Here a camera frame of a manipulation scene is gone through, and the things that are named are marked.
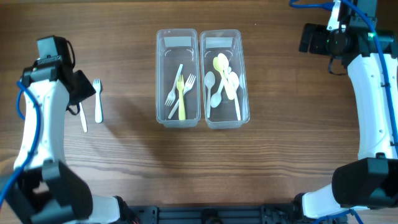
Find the yellow plastic fork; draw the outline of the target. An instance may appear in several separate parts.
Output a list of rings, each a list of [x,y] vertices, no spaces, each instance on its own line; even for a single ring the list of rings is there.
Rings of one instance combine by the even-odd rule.
[[[179,120],[186,119],[185,106],[184,106],[184,100],[183,100],[184,88],[185,88],[185,82],[183,79],[183,75],[179,75],[178,80],[177,80],[177,90],[178,90],[178,94],[179,94],[179,103],[178,103],[178,119]]]

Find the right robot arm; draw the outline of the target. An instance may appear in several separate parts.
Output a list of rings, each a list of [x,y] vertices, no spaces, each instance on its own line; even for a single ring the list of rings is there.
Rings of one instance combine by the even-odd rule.
[[[296,196],[294,220],[314,223],[397,206],[397,39],[376,29],[376,1],[330,1],[327,25],[306,24],[299,50],[340,60],[351,80],[359,122],[355,162],[331,183]]]

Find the white fork tines down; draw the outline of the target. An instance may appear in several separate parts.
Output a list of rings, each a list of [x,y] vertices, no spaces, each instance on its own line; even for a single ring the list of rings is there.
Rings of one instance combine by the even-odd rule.
[[[169,94],[167,95],[167,99],[165,101],[165,106],[171,106],[174,103],[174,101],[175,101],[175,98],[176,98],[176,96],[175,96],[175,88],[176,88],[178,77],[181,75],[182,68],[183,68],[183,65],[180,64],[179,67],[178,67],[178,70],[177,70],[177,74],[175,76],[173,87],[170,90]]]

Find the yellow plastic spoon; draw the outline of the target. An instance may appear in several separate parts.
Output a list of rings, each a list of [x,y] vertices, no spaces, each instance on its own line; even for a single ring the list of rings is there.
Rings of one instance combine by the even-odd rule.
[[[226,77],[226,71],[229,66],[229,61],[226,55],[222,53],[218,54],[218,56],[213,59],[213,66],[215,70],[220,73],[221,82],[224,86],[228,99],[234,100],[233,86]]]

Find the light blue plastic fork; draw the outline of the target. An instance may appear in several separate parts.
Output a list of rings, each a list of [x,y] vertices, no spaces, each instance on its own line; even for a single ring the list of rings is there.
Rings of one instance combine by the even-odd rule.
[[[97,123],[103,122],[103,112],[102,112],[102,105],[101,105],[101,80],[99,78],[94,79],[93,88],[96,91],[96,103],[95,103],[95,121]]]

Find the white plastic fork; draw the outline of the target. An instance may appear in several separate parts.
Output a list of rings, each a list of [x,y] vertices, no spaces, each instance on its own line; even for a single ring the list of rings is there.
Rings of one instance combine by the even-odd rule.
[[[184,100],[184,95],[192,89],[195,79],[196,79],[196,76],[194,76],[192,74],[189,75],[187,81],[185,82],[185,88],[183,91],[183,100]],[[174,105],[174,107],[172,108],[172,110],[168,116],[168,119],[171,119],[172,116],[174,115],[174,113],[176,112],[178,103],[179,103],[179,98],[178,98],[178,101],[176,102],[176,104]]]
[[[83,109],[82,102],[79,103],[79,106],[80,106],[81,125],[82,125],[82,128],[83,128],[83,131],[85,133],[87,133],[88,132],[88,127],[87,127],[86,116],[85,116],[85,112],[84,112],[84,109]]]

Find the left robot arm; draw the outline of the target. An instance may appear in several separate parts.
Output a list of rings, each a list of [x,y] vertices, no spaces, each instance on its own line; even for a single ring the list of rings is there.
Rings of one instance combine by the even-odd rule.
[[[38,59],[17,81],[25,100],[24,132],[13,173],[1,177],[1,202],[22,223],[138,223],[118,196],[91,193],[66,164],[65,115],[78,115],[83,100],[100,97],[81,70],[75,69],[71,43],[51,35],[37,41]]]

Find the white plastic spoon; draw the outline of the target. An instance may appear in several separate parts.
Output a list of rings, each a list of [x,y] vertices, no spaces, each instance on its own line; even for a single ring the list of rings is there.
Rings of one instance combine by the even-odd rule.
[[[215,75],[213,72],[209,71],[205,75],[205,86],[207,87],[207,97],[206,97],[206,117],[210,117],[210,107],[211,107],[211,88],[215,84]]]
[[[237,89],[239,87],[239,78],[235,72],[231,72],[228,75],[229,81],[232,83],[233,88],[234,88],[234,104],[235,104],[235,110],[236,110],[236,115],[238,121],[241,120],[241,113],[240,113],[240,106],[239,106],[239,101],[238,101],[238,96],[237,96]]]
[[[231,87],[226,77],[229,67],[229,62],[226,55],[222,53],[218,54],[217,58],[213,62],[213,65],[221,75],[221,81],[223,82],[225,91],[229,93],[231,91]]]
[[[223,82],[220,82],[220,85],[219,85],[219,87],[218,87],[217,92],[214,93],[214,94],[211,96],[211,98],[210,98],[210,106],[211,106],[212,108],[216,108],[216,107],[218,107],[218,105],[220,104],[220,102],[221,102],[221,92],[222,92],[222,90],[223,90],[223,87],[224,87]]]

